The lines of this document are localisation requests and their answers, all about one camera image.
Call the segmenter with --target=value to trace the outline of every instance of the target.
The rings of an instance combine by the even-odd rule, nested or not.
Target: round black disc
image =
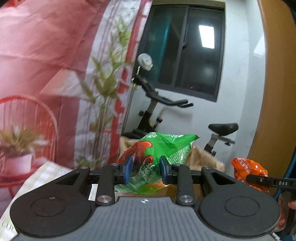
[[[280,216],[277,202],[247,185],[238,187],[239,190],[236,185],[221,185],[206,196],[198,209],[202,220],[213,230],[231,237],[271,233]]]
[[[20,233],[31,237],[56,237],[82,226],[91,214],[85,196],[69,186],[38,188],[12,204],[10,218]]]

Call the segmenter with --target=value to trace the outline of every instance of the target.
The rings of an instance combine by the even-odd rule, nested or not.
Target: green snack bag
[[[133,171],[127,185],[116,185],[115,191],[150,195],[165,187],[159,172],[159,157],[166,156],[170,164],[184,164],[197,135],[169,135],[150,132],[136,142],[117,160],[122,163],[133,155]]]

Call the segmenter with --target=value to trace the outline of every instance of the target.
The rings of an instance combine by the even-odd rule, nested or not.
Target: pink curtain
[[[26,0],[0,9],[0,98],[25,94],[49,106],[58,123],[58,164],[96,168],[117,158],[132,63],[150,7],[150,0]],[[124,62],[116,72],[112,56]],[[116,80],[105,117],[96,62]],[[105,118],[99,134],[92,129],[98,117]]]

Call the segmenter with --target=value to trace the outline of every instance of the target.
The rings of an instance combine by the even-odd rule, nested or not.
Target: human hand
[[[285,221],[285,212],[282,209],[283,201],[282,201],[281,198],[279,198],[278,203],[279,203],[279,206],[281,208],[281,217],[279,219],[279,228],[282,228],[286,221]],[[289,206],[289,208],[296,210],[296,200],[289,201],[288,206]]]
[[[288,206],[291,209],[296,209],[296,200],[291,200],[288,202]]]
[[[285,224],[285,212],[282,209],[282,205],[283,205],[283,200],[281,198],[278,199],[278,204],[279,207],[281,209],[281,217],[279,219],[279,224],[278,224],[278,228],[281,229],[283,227],[283,225]]]

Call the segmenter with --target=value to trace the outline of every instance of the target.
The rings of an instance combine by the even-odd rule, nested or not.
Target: window frame
[[[160,7],[182,7],[182,8],[185,8],[185,14],[184,14],[184,18],[183,18],[181,37],[180,37],[180,42],[179,42],[179,46],[178,46],[178,53],[177,53],[177,57],[176,57],[176,66],[177,66],[177,68],[174,69],[172,83],[170,85],[166,85],[166,84],[161,84],[161,83],[159,83],[157,81],[157,82],[153,82],[153,85],[158,89],[173,91],[173,92],[182,93],[182,94],[190,95],[190,96],[193,96],[193,97],[198,97],[198,98],[202,98],[202,99],[205,99],[205,100],[217,102],[220,83],[221,83],[221,77],[222,77],[222,67],[223,67],[223,57],[224,57],[225,9],[224,8],[212,8],[212,7],[201,7],[199,5],[191,5],[191,4],[159,4],[159,5],[153,5],[152,8],[151,8],[151,11],[149,13],[145,28],[144,28],[144,32],[143,32],[143,35],[142,35],[142,38],[141,38],[141,41],[140,41],[140,44],[139,44],[137,56],[139,56],[139,54],[143,53],[143,51],[145,49],[145,46],[146,46],[147,41],[148,41],[148,34],[149,34],[149,31],[150,31],[150,28],[151,28],[151,23],[152,23],[152,19],[153,19],[154,10],[157,9],[157,8],[160,8]],[[221,34],[222,39],[221,39],[221,46],[220,46],[221,50],[220,50],[220,57],[219,57],[219,64],[218,64],[218,74],[217,74],[216,84],[215,84],[215,92],[214,92],[213,95],[175,86],[176,79],[177,79],[177,74],[178,74],[178,69],[179,69],[179,64],[180,64],[180,59],[181,59],[181,54],[182,54],[182,48],[183,48],[183,45],[185,43],[185,38],[186,38],[186,34],[187,34],[187,21],[188,21],[189,8],[207,10],[207,11],[215,11],[215,12],[221,12],[222,13],[222,29],[221,29],[222,30],[222,34]],[[138,66],[139,66],[138,64],[135,64],[134,69],[133,69],[133,76],[136,75]]]

